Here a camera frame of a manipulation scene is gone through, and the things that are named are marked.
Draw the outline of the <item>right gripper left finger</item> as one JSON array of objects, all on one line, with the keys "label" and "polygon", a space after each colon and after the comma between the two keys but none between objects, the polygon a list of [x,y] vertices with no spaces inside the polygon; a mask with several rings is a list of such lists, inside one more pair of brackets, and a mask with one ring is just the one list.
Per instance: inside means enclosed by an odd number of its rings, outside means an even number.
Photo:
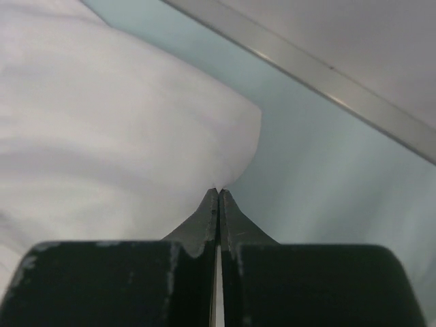
[{"label": "right gripper left finger", "polygon": [[3,326],[213,326],[218,193],[161,240],[45,242],[23,257]]}]

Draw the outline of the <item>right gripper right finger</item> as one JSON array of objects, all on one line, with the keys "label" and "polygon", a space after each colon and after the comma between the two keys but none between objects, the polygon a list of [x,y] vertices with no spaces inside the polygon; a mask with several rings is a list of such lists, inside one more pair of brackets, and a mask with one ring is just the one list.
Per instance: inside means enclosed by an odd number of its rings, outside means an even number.
[{"label": "right gripper right finger", "polygon": [[405,270],[379,245],[281,244],[219,194],[226,326],[424,326]]}]

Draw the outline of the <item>white long sleeve shirt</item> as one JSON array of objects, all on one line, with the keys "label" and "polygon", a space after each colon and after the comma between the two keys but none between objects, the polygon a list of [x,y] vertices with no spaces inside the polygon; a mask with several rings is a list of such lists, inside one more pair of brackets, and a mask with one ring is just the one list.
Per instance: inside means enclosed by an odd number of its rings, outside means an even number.
[{"label": "white long sleeve shirt", "polygon": [[243,173],[261,117],[79,1],[2,1],[1,278],[45,240],[165,236]]}]

